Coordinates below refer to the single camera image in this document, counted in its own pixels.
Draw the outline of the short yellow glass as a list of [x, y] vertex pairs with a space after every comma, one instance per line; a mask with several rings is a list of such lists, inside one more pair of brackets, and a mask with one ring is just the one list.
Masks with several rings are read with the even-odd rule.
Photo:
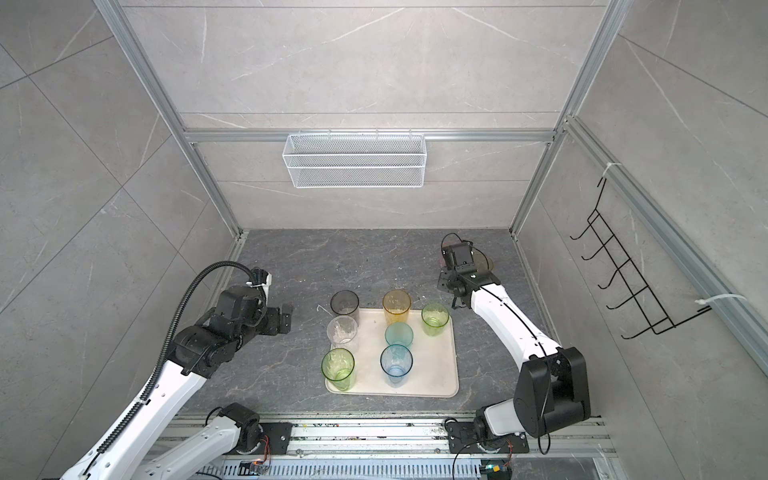
[[480, 252], [479, 250], [474, 250], [473, 259], [478, 273], [483, 274], [493, 271], [494, 262], [484, 253]]

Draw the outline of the teal textured cup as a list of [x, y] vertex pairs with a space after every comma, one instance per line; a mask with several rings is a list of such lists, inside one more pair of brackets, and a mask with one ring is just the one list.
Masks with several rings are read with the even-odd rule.
[[412, 328], [405, 322], [395, 322], [385, 330], [385, 340], [388, 345], [400, 345], [409, 348], [414, 340]]

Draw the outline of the beige plastic tray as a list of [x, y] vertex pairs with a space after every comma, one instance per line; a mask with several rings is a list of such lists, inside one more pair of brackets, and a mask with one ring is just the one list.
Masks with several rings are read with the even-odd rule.
[[384, 311], [362, 308], [359, 320], [357, 346], [352, 351], [355, 359], [352, 384], [348, 390], [342, 391], [332, 381], [325, 380], [325, 388], [329, 392], [337, 395], [429, 398], [451, 398], [458, 393], [458, 367], [451, 324], [447, 324], [440, 334], [430, 336], [424, 332], [421, 312], [409, 312], [407, 324], [414, 332], [409, 350], [414, 364], [410, 373], [394, 384], [380, 366], [380, 355], [387, 346]]

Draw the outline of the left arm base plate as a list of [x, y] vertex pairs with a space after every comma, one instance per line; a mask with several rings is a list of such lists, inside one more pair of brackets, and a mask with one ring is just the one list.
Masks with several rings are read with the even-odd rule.
[[289, 422], [251, 424], [241, 431], [234, 451], [239, 455], [285, 455], [292, 429]]

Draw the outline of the tall green tumbler glass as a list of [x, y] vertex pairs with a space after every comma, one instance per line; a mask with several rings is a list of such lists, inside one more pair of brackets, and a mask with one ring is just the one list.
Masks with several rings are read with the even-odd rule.
[[356, 361], [351, 351], [334, 348], [321, 361], [321, 372], [337, 391], [348, 391], [355, 380]]

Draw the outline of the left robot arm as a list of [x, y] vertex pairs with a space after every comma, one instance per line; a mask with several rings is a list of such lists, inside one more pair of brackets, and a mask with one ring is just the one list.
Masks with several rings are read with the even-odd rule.
[[187, 401], [249, 341], [290, 332], [293, 305], [268, 305], [268, 290], [265, 284], [230, 287], [214, 307], [176, 333], [141, 393], [63, 478], [186, 479], [224, 454], [266, 448], [259, 415], [231, 403], [213, 409], [205, 425], [180, 445], [146, 458]]

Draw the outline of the blue tumbler glass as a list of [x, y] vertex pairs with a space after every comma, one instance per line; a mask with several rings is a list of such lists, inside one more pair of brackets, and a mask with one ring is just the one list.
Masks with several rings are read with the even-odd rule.
[[381, 352], [379, 363], [388, 383], [394, 387], [399, 387], [412, 370], [414, 359], [408, 347], [393, 344]]

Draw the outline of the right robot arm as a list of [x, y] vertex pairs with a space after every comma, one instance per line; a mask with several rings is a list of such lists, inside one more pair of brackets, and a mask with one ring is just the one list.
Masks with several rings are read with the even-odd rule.
[[479, 409], [474, 419], [482, 441], [524, 433], [533, 438], [592, 416], [586, 359], [539, 329], [493, 273], [490, 259], [472, 241], [443, 239], [438, 288], [453, 295], [453, 308], [481, 317], [515, 361], [514, 396]]

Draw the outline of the tall amber tumbler glass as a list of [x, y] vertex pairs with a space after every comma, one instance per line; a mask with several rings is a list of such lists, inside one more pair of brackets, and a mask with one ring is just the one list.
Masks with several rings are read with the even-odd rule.
[[382, 299], [382, 307], [388, 325], [405, 323], [409, 319], [412, 299], [402, 289], [387, 292]]

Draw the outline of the dark grey tumbler glass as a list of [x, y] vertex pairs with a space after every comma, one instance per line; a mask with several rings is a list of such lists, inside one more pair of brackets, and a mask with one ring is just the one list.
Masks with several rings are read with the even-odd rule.
[[359, 322], [360, 301], [355, 292], [351, 290], [337, 291], [331, 297], [330, 307], [334, 315], [347, 316]]

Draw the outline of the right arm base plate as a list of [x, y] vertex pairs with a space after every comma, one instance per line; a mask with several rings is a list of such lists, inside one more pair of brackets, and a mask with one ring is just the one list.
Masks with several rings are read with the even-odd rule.
[[449, 417], [443, 421], [451, 454], [527, 454], [530, 452], [524, 433], [506, 436], [478, 433], [473, 422]]

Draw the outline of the clear tumbler glass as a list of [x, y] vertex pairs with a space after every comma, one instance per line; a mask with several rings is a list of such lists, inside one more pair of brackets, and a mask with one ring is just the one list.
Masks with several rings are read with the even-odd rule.
[[353, 354], [358, 351], [358, 322], [353, 317], [335, 317], [329, 322], [326, 333], [332, 349], [343, 348]]

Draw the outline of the small green glass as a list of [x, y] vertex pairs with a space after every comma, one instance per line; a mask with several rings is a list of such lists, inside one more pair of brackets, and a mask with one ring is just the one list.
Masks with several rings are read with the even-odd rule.
[[428, 303], [421, 310], [422, 329], [427, 336], [440, 335], [451, 317], [448, 309], [441, 303]]

